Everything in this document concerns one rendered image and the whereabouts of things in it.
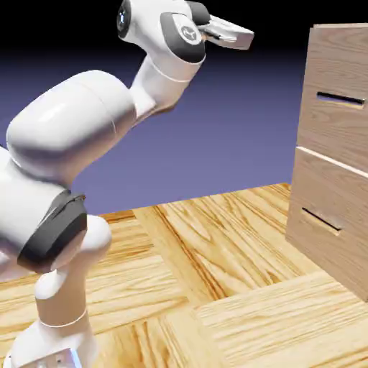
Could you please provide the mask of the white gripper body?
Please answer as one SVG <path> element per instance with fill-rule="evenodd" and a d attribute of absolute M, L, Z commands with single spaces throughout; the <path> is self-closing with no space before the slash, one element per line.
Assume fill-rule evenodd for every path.
<path fill-rule="evenodd" d="M 213 15 L 208 24 L 198 29 L 205 41 L 234 50 L 248 50 L 254 38 L 253 31 Z"/>

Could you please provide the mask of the light wood cabinet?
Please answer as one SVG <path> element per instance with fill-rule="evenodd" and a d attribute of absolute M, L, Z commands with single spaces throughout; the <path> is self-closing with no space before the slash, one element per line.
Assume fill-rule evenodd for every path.
<path fill-rule="evenodd" d="M 310 29 L 286 238 L 368 303 L 368 23 Z"/>

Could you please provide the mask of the wood drawer front with slot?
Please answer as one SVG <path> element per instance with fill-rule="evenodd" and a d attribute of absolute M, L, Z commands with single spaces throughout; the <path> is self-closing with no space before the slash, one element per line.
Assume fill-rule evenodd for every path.
<path fill-rule="evenodd" d="M 303 218 L 301 208 L 341 228 L 338 236 Z M 286 239 L 368 303 L 368 178 L 299 147 Z"/>
<path fill-rule="evenodd" d="M 365 107 L 320 101 L 318 91 L 364 98 Z M 297 143 L 368 173 L 368 23 L 310 29 Z"/>

